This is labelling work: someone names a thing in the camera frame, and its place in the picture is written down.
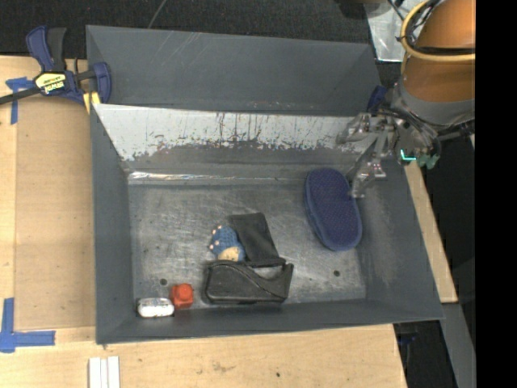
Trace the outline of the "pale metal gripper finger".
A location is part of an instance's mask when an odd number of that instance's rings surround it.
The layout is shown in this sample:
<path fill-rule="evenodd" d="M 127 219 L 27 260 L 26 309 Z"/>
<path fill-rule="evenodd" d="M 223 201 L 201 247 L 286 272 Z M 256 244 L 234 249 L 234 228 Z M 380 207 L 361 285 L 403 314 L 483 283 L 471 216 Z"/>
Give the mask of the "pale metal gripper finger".
<path fill-rule="evenodd" d="M 349 195 L 353 198 L 363 198 L 366 190 L 375 181 L 384 181 L 387 175 L 379 162 L 357 162 L 348 172 L 350 183 Z"/>
<path fill-rule="evenodd" d="M 357 142 L 365 139 L 370 133 L 371 114 L 361 113 L 352 119 L 346 128 L 336 137 L 336 143 L 339 145 L 348 142 Z"/>

